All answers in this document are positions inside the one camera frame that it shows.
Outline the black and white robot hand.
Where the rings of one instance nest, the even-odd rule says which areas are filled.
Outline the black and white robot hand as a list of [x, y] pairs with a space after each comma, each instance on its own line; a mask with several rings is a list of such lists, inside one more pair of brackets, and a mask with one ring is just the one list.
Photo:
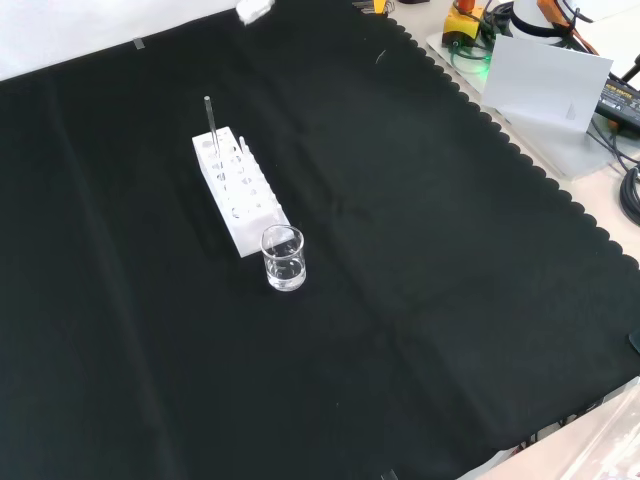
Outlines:
[[244, 25], [249, 25], [265, 16], [274, 3], [274, 0], [240, 0], [236, 5], [236, 13]]

